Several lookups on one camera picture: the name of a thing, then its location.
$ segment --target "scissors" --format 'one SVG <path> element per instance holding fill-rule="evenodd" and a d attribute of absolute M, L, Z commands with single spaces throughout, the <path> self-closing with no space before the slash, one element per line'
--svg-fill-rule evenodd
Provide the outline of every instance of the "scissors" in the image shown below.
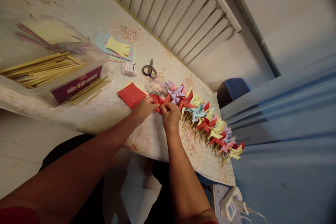
<path fill-rule="evenodd" d="M 142 73 L 152 79 L 155 79 L 157 77 L 158 74 L 153 67 L 153 59 L 150 60 L 150 65 L 146 65 L 142 68 Z"/>

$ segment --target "person's right hand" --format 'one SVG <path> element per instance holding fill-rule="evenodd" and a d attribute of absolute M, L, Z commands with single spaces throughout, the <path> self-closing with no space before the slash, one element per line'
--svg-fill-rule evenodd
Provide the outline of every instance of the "person's right hand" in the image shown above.
<path fill-rule="evenodd" d="M 163 103 L 161 106 L 162 122 L 166 135 L 179 133 L 179 121 L 181 112 L 176 104 Z"/>

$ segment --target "tile floor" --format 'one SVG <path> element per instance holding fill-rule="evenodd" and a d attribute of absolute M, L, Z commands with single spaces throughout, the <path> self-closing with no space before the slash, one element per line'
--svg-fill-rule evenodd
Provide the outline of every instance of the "tile floor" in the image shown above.
<path fill-rule="evenodd" d="M 34 176 L 58 144 L 79 135 L 50 121 L 0 110 L 0 198 Z M 147 158 L 121 149 L 105 175 L 105 222 L 142 224 L 161 185 L 144 174 Z"/>

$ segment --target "hand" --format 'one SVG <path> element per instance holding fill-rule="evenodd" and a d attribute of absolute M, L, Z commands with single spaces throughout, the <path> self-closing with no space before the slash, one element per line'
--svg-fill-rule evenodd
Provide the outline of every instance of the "hand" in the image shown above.
<path fill-rule="evenodd" d="M 136 106 L 136 108 L 132 111 L 131 115 L 137 118 L 142 124 L 145 119 L 155 110 L 160 104 L 153 104 L 154 99 L 152 97 L 148 97 L 142 99 L 141 102 Z"/>
<path fill-rule="evenodd" d="M 176 104 L 164 103 L 161 105 L 162 122 L 166 135 L 179 133 L 179 121 L 181 112 Z"/>

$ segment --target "floral tablecloth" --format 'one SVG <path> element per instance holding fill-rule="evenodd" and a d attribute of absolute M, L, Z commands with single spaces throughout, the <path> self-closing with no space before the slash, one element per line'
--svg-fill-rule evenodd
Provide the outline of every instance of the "floral tablecloth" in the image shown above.
<path fill-rule="evenodd" d="M 193 73 L 169 53 L 154 37 L 146 32 L 114 0 L 0 0 L 0 55 L 8 55 L 19 42 L 8 23 L 27 19 L 30 16 L 50 15 L 57 17 L 94 41 L 100 31 L 109 32 L 131 43 L 137 51 L 138 76 L 126 77 L 120 74 L 120 63 L 110 62 L 103 71 L 113 78 L 103 91 L 90 103 L 76 106 L 51 108 L 42 101 L 21 95 L 0 85 L 0 107 L 35 119 L 49 119 L 64 127 L 79 132 L 98 134 L 115 125 L 130 113 L 130 109 L 117 96 L 128 81 L 144 87 L 148 78 L 141 68 L 153 59 L 158 72 L 157 81 L 171 79 L 173 83 L 183 83 L 192 88 L 211 107 L 216 107 L 220 117 L 216 95 Z M 180 135 L 185 151 L 195 169 L 203 176 L 227 185 L 235 185 L 235 178 L 229 161 L 224 167 L 219 165 L 210 148 L 198 143 L 193 129 L 186 130 L 180 125 Z M 139 126 L 127 140 L 125 147 L 156 160 L 168 161 L 168 150 L 161 115 L 154 113 Z"/>

